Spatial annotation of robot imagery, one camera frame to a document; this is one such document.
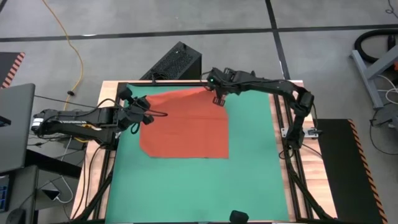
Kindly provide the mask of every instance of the white cable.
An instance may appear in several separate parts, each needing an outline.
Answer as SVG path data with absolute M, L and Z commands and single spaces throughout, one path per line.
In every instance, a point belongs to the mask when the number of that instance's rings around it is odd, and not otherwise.
M 378 91 L 385 91 L 385 92 L 386 92 L 386 100 L 388 100 L 388 102 L 390 102 L 390 103 L 393 103 L 393 104 L 395 104 L 395 105 L 398 105 L 398 102 L 392 101 L 392 100 L 388 97 L 388 94 L 389 94 L 391 91 L 393 91 L 393 90 L 395 90 L 395 92 L 398 93 L 398 89 L 396 88 L 396 86 L 393 84 L 393 82 L 392 82 L 390 79 L 388 79 L 388 78 L 385 77 L 384 75 L 379 75 L 379 77 L 381 77 L 381 78 L 387 80 L 387 81 L 391 84 L 392 89 L 390 89 L 390 90 L 378 90 Z
M 72 141 L 72 136 L 70 136 L 70 138 L 69 138 L 69 142 L 68 142 L 68 144 L 67 144 L 67 146 L 66 146 L 66 148 L 65 148 L 65 152 L 63 153 L 63 156 L 62 156 L 62 158 L 61 158 L 61 161 L 63 161 L 63 158 L 65 157 L 65 155 L 67 154 L 67 151 L 68 151 L 68 148 L 69 148 L 69 145 L 70 145 L 70 142 Z M 64 181 L 64 183 L 67 185 L 67 187 L 68 187 L 68 189 L 69 189 L 69 191 L 70 191 L 70 195 L 71 195 L 71 197 L 70 197 L 70 199 L 69 200 L 67 200 L 66 202 L 64 202 L 63 200 L 61 200 L 58 196 L 55 198 L 55 199 L 57 199 L 59 202 L 61 202 L 61 203 L 69 203 L 69 202 L 71 202 L 72 200 L 73 200 L 73 191 L 72 191 L 72 189 L 70 188 L 70 186 L 69 186 L 69 184 L 68 184 L 68 182 L 65 180 L 65 178 L 63 178 L 63 176 L 61 175 L 61 178 L 62 178 L 62 180 Z

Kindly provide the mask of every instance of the black box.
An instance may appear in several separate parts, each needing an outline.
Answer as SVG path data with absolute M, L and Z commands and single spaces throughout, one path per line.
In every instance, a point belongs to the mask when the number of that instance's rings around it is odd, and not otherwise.
M 141 80 L 198 80 L 201 76 L 201 53 L 178 42 Z

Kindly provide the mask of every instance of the black hose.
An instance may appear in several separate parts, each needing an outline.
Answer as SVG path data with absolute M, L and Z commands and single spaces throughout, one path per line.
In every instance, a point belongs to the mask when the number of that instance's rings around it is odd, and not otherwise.
M 362 49 L 362 42 L 370 37 L 379 36 L 379 35 L 397 35 L 398 29 L 379 29 L 372 30 L 360 35 L 354 43 L 354 49 L 358 51 L 359 55 L 365 62 L 374 63 L 378 60 L 378 58 L 372 57 L 365 53 Z

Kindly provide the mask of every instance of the concrete floor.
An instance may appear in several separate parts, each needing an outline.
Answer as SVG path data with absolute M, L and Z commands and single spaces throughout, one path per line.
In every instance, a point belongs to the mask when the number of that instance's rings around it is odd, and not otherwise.
M 278 27 L 398 22 L 384 12 L 387 1 L 271 0 L 271 3 Z M 49 0 L 49 5 L 70 35 L 271 28 L 263 0 Z M 382 154 L 371 145 L 369 119 L 374 113 L 371 100 L 348 57 L 353 42 L 363 32 L 366 30 L 283 32 L 280 39 L 291 79 L 304 80 L 313 92 L 318 117 L 351 118 L 356 123 L 388 220 L 398 223 L 398 156 Z M 65 41 L 1 42 L 2 37 L 57 35 L 63 33 L 42 1 L 8 0 L 0 13 L 0 51 L 26 53 L 12 85 L 35 83 L 38 95 L 66 97 L 66 91 L 78 79 L 79 64 Z M 232 67 L 255 70 L 262 77 L 283 78 L 272 33 L 74 40 L 85 63 L 85 78 L 73 102 L 95 105 L 103 80 L 140 78 L 178 41 L 203 54 L 203 71 Z M 386 38 L 368 40 L 364 49 L 380 56 L 385 52 Z M 45 108 L 61 110 L 63 104 L 36 98 L 33 112 Z M 380 148 L 398 153 L 396 132 L 381 128 L 375 129 L 373 135 Z M 63 153 L 62 145 L 57 143 L 35 150 L 49 156 Z M 77 163 L 81 157 L 82 154 L 76 154 L 66 161 Z M 41 173 L 39 185 L 52 178 L 52 174 Z M 67 180 L 75 190 L 77 181 Z M 62 190 L 61 198 L 68 200 L 70 193 L 62 180 L 57 186 Z M 56 207 L 40 211 L 40 224 L 67 220 L 57 202 L 42 202 L 39 207 L 50 205 Z M 68 214 L 71 207 L 71 203 L 67 205 Z

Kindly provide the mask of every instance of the metal bracket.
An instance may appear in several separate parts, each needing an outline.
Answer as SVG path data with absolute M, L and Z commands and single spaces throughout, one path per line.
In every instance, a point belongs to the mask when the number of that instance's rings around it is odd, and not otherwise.
M 282 138 L 286 138 L 288 128 L 281 128 L 280 133 L 282 134 Z M 318 130 L 316 128 L 310 128 L 310 129 L 303 129 L 304 131 L 304 137 L 305 138 L 312 138 L 312 139 L 317 139 L 319 137 Z

